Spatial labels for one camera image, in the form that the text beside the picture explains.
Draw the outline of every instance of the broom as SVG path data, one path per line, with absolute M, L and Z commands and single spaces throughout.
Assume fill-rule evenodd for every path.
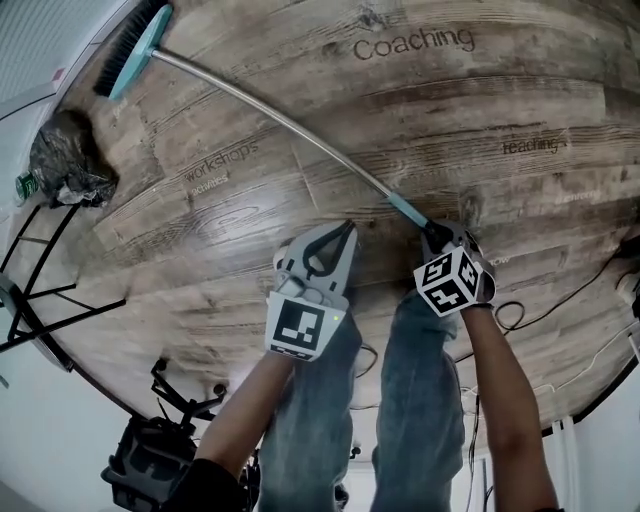
M 438 231 L 437 228 L 434 229 L 433 224 L 404 198 L 389 190 L 365 169 L 320 139 L 317 135 L 226 80 L 223 80 L 179 55 L 158 48 L 158 44 L 167 27 L 172 12 L 173 8 L 166 0 L 143 0 L 140 5 L 132 11 L 127 26 L 124 28 L 111 55 L 109 55 L 106 60 L 102 73 L 93 88 L 96 94 L 107 96 L 112 100 L 118 99 L 123 91 L 138 78 L 152 57 L 166 62 L 232 94 L 239 100 L 260 110 L 300 137 L 315 144 L 346 168 L 355 172 L 420 228 L 440 238 L 436 233 L 436 231 Z

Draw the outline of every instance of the broom handle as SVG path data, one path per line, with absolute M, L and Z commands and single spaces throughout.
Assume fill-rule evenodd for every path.
M 376 189 L 380 194 L 385 196 L 391 204 L 393 204 L 396 208 L 398 208 L 402 213 L 404 213 L 407 217 L 409 217 L 413 222 L 418 224 L 420 227 L 425 227 L 428 224 L 427 218 L 422 215 L 418 210 L 416 210 L 413 206 L 411 206 L 407 201 L 405 201 L 401 196 L 389 190 L 386 185 L 382 182 L 374 178 L 371 174 L 369 174 L 365 169 L 356 164 L 353 160 L 351 160 L 348 156 L 341 153 L 333 146 L 326 143 L 320 137 L 310 132 L 303 126 L 300 126 L 293 119 L 285 116 L 281 112 L 277 111 L 273 107 L 267 105 L 263 101 L 260 101 L 254 96 L 244 92 L 242 89 L 239 89 L 235 85 L 231 85 L 229 82 L 219 78 L 209 71 L 206 71 L 204 68 L 193 64 L 187 59 L 180 57 L 179 55 L 175 55 L 173 53 L 169 53 L 164 50 L 155 49 L 151 52 L 151 56 L 159 59 L 167 64 L 171 64 L 191 75 L 204 80 L 212 85 L 215 85 L 219 89 L 232 94 L 239 100 L 251 105 L 252 107 L 260 110 L 263 114 L 266 114 L 271 119 L 280 123 L 282 126 L 285 126 L 292 132 L 298 134 L 303 139 L 308 140 L 312 144 L 315 144 L 325 153 L 329 154 L 332 158 L 335 158 L 338 162 L 344 165 L 347 169 L 355 172 L 360 178 L 362 178 L 365 182 L 371 185 L 374 189 Z

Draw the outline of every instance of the leg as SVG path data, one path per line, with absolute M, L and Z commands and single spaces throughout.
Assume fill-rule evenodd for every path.
M 415 291 L 396 310 L 382 368 L 373 512 L 449 510 L 464 425 L 457 372 L 442 347 L 456 320 L 438 318 Z
M 316 361 L 296 364 L 260 451 L 260 512 L 332 512 L 349 463 L 353 364 L 362 344 L 348 315 Z

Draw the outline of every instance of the plastic bag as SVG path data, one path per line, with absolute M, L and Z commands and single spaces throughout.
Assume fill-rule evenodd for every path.
M 83 114 L 55 114 L 38 131 L 31 146 L 29 172 L 49 199 L 49 206 L 82 203 L 104 206 L 118 185 L 115 171 L 102 159 Z

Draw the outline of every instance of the wooden floor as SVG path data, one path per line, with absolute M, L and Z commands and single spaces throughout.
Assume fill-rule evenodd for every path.
M 426 215 L 465 223 L 496 264 L 496 304 L 521 301 L 525 320 L 593 276 L 635 223 L 640 11 L 631 1 L 174 5 L 165 48 L 287 112 Z M 263 352 L 276 249 L 351 218 L 360 235 L 355 317 L 382 355 L 419 262 L 416 229 L 319 150 L 164 63 L 151 62 L 118 103 L 94 96 L 106 51 L 64 107 L 90 116 L 120 185 L 108 207 L 77 216 L 40 287 L 77 276 L 73 296 L 129 302 L 60 331 L 64 346 L 146 414 L 160 412 L 149 391 L 160 355 L 185 381 L 233 388 Z M 9 275 L 34 257 L 23 253 Z M 509 336 L 534 387 L 567 382 L 631 323 L 614 291 L 628 268 L 614 262 L 566 306 Z M 58 302 L 36 306 L 47 320 L 76 311 Z M 461 331 L 448 350 L 469 348 Z M 590 403 L 631 356 L 621 336 L 584 377 L 556 393 L 537 389 L 544 425 Z M 358 381 L 355 405 L 377 403 L 380 368 Z M 463 386 L 475 385 L 473 358 L 459 372 Z M 473 396 L 463 405 L 472 411 Z M 376 410 L 353 416 L 369 447 Z

